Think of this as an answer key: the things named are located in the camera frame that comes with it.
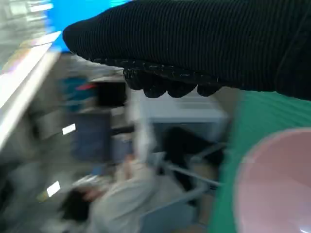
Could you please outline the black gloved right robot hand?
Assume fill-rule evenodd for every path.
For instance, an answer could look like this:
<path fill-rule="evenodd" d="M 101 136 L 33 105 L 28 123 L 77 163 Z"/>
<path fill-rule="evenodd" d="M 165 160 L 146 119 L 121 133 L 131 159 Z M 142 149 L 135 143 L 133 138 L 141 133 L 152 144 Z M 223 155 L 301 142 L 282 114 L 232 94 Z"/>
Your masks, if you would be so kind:
<path fill-rule="evenodd" d="M 134 0 L 67 26 L 63 40 L 149 98 L 222 87 L 311 98 L 308 0 Z"/>

